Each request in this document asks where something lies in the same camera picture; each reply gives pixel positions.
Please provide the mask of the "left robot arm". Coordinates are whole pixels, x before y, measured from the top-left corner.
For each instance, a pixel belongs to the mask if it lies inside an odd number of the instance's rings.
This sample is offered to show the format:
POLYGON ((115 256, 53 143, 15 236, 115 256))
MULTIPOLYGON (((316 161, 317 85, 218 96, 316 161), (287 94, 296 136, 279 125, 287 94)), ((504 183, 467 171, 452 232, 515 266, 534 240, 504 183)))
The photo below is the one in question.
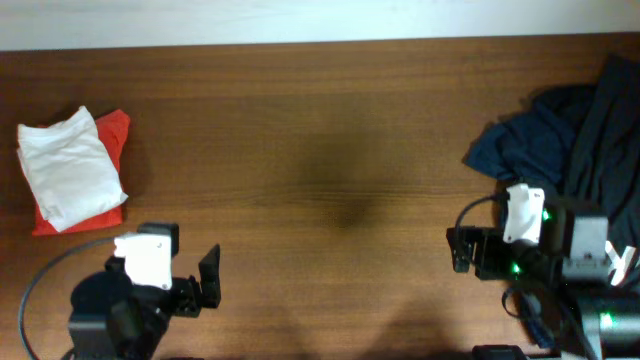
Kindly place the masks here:
POLYGON ((196 318, 221 302, 221 248, 198 264, 200 277, 175 278, 169 290, 135 285, 115 256, 71 295, 68 331, 73 359, 150 359, 174 317, 196 318))

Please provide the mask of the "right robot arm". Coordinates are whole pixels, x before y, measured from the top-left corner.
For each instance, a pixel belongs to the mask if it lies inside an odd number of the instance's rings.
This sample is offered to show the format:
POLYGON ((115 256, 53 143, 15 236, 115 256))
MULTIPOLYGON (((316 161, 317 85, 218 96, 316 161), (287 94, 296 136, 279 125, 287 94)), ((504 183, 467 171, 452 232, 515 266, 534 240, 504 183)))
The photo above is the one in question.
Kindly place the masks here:
POLYGON ((611 282, 607 216, 571 199, 493 196, 503 227, 466 226, 467 205, 447 229, 452 267, 504 281, 501 303, 556 359, 636 359, 639 292, 611 282))

